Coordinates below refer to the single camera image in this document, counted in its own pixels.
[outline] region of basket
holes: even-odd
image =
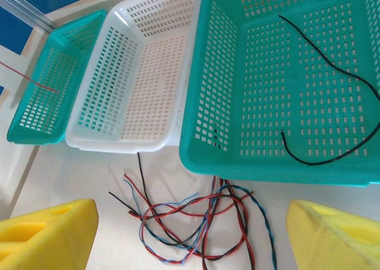
[[[195,0],[126,0],[108,13],[72,110],[68,145],[110,153],[179,145],[194,7]]]
[[[54,30],[9,127],[7,140],[45,145],[64,138],[70,111],[106,11],[94,12]]]
[[[380,0],[202,0],[180,157],[197,173],[269,182],[380,182],[373,92],[330,67],[380,85]]]

